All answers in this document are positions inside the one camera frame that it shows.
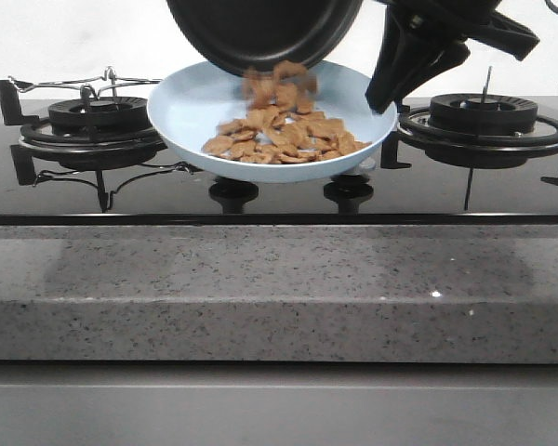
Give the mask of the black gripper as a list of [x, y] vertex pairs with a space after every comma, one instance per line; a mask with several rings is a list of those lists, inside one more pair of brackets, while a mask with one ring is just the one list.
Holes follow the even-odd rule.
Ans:
[[392, 102], [470, 55], [464, 43], [448, 42], [433, 23], [453, 34], [523, 60], [539, 43], [526, 26], [497, 12], [499, 1], [385, 1], [385, 29], [376, 69], [365, 92], [371, 109], [384, 113]]

